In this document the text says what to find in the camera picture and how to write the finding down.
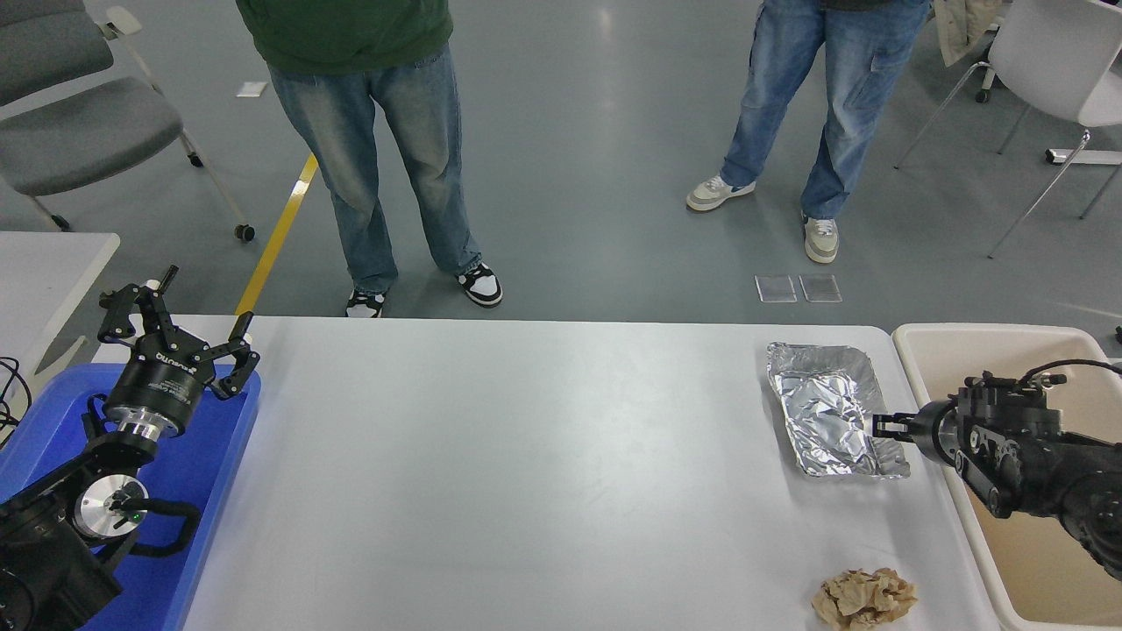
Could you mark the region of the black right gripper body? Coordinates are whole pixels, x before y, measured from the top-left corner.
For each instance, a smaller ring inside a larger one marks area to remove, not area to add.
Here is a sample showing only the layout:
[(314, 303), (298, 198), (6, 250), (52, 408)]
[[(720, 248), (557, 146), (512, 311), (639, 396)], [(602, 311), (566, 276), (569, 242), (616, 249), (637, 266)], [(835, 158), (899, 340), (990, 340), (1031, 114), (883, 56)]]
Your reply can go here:
[(908, 423), (911, 441), (934, 461), (955, 460), (955, 403), (951, 400), (927, 403)]

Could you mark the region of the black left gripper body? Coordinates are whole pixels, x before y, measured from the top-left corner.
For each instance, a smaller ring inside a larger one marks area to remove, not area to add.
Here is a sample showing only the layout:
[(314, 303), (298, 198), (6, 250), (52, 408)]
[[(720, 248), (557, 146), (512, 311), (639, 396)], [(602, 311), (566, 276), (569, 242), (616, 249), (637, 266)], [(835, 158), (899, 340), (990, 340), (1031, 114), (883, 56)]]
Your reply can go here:
[(102, 405), (107, 420), (120, 431), (151, 426), (148, 436), (185, 435), (203, 390), (214, 379), (213, 363), (194, 359), (208, 348), (185, 330), (173, 331), (169, 341), (160, 333), (142, 335)]

